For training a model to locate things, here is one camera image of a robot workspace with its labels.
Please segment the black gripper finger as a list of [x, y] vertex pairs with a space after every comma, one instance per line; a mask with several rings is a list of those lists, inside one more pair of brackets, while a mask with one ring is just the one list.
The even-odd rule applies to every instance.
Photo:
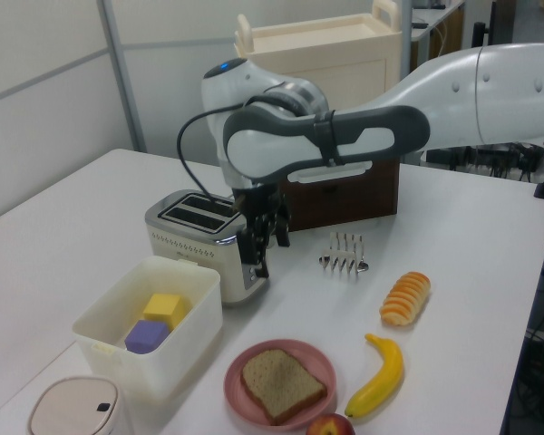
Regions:
[[269, 222], [266, 217], [249, 219], [246, 226], [238, 232], [241, 263], [255, 267], [258, 278], [269, 278], [266, 260], [268, 242]]
[[280, 206], [274, 215], [274, 234], [280, 247], [289, 247], [290, 213], [287, 206]]

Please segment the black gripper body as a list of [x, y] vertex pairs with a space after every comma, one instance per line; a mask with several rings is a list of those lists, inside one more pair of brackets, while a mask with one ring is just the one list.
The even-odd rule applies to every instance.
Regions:
[[247, 221], [275, 216], [284, 205], [284, 199], [276, 183], [257, 184], [251, 188], [233, 188], [232, 193], [236, 210]]

